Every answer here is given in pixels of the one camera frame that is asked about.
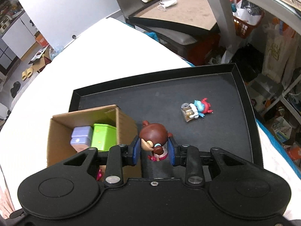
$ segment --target red plastic basket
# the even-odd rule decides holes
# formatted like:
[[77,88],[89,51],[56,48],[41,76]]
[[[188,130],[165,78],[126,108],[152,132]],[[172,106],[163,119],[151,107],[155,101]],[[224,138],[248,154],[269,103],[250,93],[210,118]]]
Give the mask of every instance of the red plastic basket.
[[247,22],[240,20],[239,18],[236,18],[235,16],[233,16],[236,35],[240,36],[242,39],[245,39],[248,35],[250,35],[252,30],[254,30],[256,27],[258,27],[263,16],[264,16],[264,11],[262,10],[260,20],[258,21],[258,23],[256,25],[249,25]]

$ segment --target cardboard tray with black rim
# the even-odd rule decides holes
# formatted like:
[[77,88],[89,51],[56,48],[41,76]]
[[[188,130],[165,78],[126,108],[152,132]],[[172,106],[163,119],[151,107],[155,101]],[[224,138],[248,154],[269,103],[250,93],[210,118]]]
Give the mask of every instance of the cardboard tray with black rim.
[[195,36],[220,32],[207,0],[177,0],[177,4],[166,11],[157,8],[159,2],[140,4],[140,9],[130,14],[128,21],[138,26],[166,28]]
[[[208,98],[212,114],[185,122],[182,103]],[[263,167],[253,109],[235,64],[173,69],[102,82],[73,91],[69,112],[117,104],[136,122],[162,123],[179,145],[220,147]],[[142,151],[143,177],[184,177],[168,158],[153,162]],[[205,170],[205,179],[210,180]]]

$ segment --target green box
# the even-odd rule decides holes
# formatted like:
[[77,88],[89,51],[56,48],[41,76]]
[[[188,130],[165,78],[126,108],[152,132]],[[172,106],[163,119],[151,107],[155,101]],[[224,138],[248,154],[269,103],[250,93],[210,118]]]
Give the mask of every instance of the green box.
[[116,145],[116,127],[107,124],[94,124],[91,147],[99,151],[109,151]]

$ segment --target white tablecloth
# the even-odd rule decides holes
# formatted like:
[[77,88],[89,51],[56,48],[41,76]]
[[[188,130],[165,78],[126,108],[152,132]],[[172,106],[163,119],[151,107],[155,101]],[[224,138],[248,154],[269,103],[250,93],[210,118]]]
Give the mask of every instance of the white tablecloth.
[[[102,19],[77,38],[36,77],[16,103],[0,132],[0,164],[15,209],[19,184],[46,168],[49,121],[68,112],[74,89],[149,72],[189,67],[147,35],[115,19]],[[301,182],[286,161],[263,140],[264,167],[284,177],[293,194],[286,215],[301,201]]]

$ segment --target brown monkey toy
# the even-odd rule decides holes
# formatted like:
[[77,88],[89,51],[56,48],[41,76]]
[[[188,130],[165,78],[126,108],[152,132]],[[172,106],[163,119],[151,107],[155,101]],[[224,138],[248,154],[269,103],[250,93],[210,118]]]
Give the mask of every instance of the brown monkey toy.
[[166,128],[159,123],[142,122],[143,128],[139,133],[141,138],[141,148],[145,151],[151,151],[152,156],[148,158],[151,161],[161,161],[167,157],[167,149],[164,147],[168,137],[172,137]]

